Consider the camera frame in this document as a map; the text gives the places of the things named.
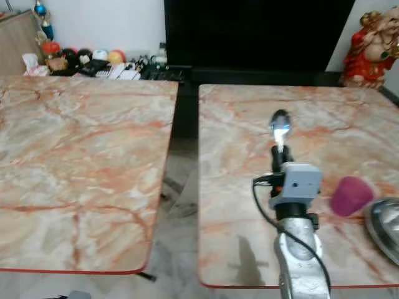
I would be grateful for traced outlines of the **small clear bottle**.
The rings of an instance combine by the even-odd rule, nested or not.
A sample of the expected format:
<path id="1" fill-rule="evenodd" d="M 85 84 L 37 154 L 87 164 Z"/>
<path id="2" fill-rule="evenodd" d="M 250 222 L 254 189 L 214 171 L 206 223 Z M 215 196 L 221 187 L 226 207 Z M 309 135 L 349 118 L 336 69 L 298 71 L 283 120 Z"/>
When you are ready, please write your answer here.
<path id="1" fill-rule="evenodd" d="M 162 67 L 168 65 L 166 42 L 160 42 L 159 49 L 157 50 L 156 54 L 152 57 L 152 62 L 156 63 L 157 65 L 161 65 Z"/>

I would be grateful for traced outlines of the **orange ball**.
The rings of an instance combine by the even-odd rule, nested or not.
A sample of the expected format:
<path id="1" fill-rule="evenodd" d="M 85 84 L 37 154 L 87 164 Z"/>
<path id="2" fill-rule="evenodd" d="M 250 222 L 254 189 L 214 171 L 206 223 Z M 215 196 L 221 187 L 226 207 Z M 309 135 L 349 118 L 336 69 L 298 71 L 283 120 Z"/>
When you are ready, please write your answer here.
<path id="1" fill-rule="evenodd" d="M 110 65 L 120 65 L 127 62 L 125 53 L 120 49 L 114 49 L 109 51 L 107 60 L 110 63 Z"/>

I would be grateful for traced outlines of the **pink plastic cup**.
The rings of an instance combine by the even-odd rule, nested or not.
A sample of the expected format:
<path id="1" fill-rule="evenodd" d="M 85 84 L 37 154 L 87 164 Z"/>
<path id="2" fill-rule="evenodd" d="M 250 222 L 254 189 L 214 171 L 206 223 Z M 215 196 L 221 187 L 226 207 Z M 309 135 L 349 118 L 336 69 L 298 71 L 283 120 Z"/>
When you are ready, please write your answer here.
<path id="1" fill-rule="evenodd" d="M 361 211 L 377 196 L 377 188 L 367 179 L 346 176 L 339 180 L 330 197 L 330 208 L 337 216 L 348 217 Z"/>

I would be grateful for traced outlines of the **white remote control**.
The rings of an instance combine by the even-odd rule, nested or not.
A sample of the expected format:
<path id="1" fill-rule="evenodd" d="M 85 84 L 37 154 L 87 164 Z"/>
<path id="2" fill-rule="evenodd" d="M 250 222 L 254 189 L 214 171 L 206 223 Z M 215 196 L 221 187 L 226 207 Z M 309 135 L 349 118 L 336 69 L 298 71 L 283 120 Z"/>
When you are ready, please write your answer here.
<path id="1" fill-rule="evenodd" d="M 109 80 L 139 80 L 142 75 L 135 64 L 117 64 L 109 70 L 101 70 L 95 74 L 96 78 Z"/>

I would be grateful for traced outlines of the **wooden cabinet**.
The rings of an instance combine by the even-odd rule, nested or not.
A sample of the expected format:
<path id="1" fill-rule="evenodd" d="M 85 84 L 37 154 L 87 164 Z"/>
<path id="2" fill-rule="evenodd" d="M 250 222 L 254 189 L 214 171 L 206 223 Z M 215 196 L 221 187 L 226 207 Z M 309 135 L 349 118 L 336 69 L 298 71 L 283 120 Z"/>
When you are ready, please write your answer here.
<path id="1" fill-rule="evenodd" d="M 38 26 L 37 17 L 34 16 L 32 9 L 2 17 L 0 22 L 1 76 L 22 75 L 27 69 L 22 59 L 24 54 L 35 54 L 36 63 L 43 65 L 44 54 L 39 43 L 40 31 L 42 29 Z"/>

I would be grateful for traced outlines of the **blue hanging ornament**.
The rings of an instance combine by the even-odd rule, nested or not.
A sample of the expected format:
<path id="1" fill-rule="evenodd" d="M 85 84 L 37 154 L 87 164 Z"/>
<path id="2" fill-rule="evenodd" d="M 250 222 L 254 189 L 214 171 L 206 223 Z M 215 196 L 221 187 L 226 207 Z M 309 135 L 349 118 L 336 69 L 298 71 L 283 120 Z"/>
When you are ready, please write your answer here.
<path id="1" fill-rule="evenodd" d="M 42 0 L 36 0 L 34 5 L 34 12 L 37 15 L 38 23 L 42 28 L 46 39 L 51 42 L 51 40 L 54 40 L 54 29 L 52 28 L 52 25 L 50 23 L 50 14 L 48 8 L 44 6 Z"/>

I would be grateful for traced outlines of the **red round ornament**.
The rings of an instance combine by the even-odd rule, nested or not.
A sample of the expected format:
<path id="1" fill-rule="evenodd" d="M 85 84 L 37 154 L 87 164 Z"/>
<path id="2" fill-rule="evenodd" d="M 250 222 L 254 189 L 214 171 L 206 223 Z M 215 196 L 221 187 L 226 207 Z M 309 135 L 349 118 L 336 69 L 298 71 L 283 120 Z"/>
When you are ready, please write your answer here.
<path id="1" fill-rule="evenodd" d="M 45 54 L 45 56 L 48 58 L 57 57 L 62 51 L 60 44 L 57 42 L 52 42 L 51 40 L 43 42 L 41 48 L 43 54 Z"/>

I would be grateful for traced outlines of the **steel plate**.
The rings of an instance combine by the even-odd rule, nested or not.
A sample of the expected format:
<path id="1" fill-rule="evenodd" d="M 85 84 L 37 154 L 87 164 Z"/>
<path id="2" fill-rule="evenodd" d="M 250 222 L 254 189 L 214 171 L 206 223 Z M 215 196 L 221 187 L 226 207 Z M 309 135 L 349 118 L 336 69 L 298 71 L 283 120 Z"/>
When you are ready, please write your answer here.
<path id="1" fill-rule="evenodd" d="M 363 212 L 368 235 L 374 244 L 399 267 L 399 197 L 382 197 Z"/>

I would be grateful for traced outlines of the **red and gold figurine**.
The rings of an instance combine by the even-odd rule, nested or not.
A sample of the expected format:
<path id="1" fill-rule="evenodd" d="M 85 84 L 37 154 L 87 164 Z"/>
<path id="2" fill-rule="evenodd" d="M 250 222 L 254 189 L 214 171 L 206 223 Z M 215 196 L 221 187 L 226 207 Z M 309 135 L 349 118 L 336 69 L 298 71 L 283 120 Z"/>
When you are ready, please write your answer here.
<path id="1" fill-rule="evenodd" d="M 399 6 L 366 12 L 360 23 L 362 28 L 351 37 L 340 82 L 345 87 L 379 89 L 399 59 Z"/>

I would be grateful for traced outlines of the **silver metal spoon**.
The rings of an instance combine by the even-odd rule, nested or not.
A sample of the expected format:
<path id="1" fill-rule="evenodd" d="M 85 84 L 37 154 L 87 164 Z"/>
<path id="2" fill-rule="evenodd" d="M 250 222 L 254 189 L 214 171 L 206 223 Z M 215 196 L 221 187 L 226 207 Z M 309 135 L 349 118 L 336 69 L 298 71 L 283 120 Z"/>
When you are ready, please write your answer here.
<path id="1" fill-rule="evenodd" d="M 269 123 L 272 137 L 276 142 L 277 152 L 282 153 L 285 147 L 285 142 L 291 133 L 291 118 L 288 111 L 285 109 L 277 109 L 271 117 Z"/>

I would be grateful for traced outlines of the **black television screen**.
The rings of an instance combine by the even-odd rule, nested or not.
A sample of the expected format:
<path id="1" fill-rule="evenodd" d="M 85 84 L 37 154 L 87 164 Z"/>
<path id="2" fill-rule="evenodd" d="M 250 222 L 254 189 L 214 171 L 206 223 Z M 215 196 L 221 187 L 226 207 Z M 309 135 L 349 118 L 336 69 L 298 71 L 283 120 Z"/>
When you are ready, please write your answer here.
<path id="1" fill-rule="evenodd" d="M 171 65 L 327 68 L 355 0 L 163 0 Z"/>

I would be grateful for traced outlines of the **white crumpled tissue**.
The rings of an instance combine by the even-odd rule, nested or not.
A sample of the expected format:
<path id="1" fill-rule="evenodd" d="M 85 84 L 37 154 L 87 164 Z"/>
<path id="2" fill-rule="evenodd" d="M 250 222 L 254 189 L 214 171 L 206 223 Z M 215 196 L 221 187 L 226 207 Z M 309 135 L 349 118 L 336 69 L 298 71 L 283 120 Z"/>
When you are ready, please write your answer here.
<path id="1" fill-rule="evenodd" d="M 22 54 L 22 61 L 26 66 L 26 70 L 23 73 L 24 76 L 49 76 L 50 69 L 46 65 L 40 65 L 40 63 L 38 63 L 38 56 L 33 52 L 28 52 L 28 54 Z"/>

